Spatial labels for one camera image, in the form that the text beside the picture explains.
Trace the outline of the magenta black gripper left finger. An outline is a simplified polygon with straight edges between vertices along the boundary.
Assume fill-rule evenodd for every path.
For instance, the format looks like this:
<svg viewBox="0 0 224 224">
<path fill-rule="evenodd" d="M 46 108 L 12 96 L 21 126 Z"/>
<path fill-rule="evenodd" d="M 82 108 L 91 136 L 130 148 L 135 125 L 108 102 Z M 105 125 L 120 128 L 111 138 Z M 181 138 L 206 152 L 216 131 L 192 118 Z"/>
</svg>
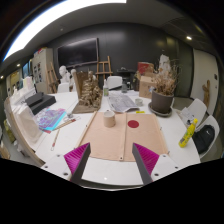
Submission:
<svg viewBox="0 0 224 224">
<path fill-rule="evenodd" d="M 90 144 L 86 143 L 64 155 L 64 159 L 72 174 L 70 179 L 72 183 L 80 183 L 90 152 Z"/>
</svg>

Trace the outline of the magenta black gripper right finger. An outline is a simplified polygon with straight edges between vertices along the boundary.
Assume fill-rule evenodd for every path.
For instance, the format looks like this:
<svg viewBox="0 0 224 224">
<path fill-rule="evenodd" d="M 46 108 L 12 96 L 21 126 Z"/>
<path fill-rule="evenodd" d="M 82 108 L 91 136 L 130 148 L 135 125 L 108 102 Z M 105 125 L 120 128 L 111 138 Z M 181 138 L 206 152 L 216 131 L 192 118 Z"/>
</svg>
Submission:
<svg viewBox="0 0 224 224">
<path fill-rule="evenodd" d="M 150 149 L 137 143 L 133 144 L 132 153 L 137 163 L 141 179 L 144 185 L 152 182 L 152 171 L 159 159 L 159 155 Z"/>
</svg>

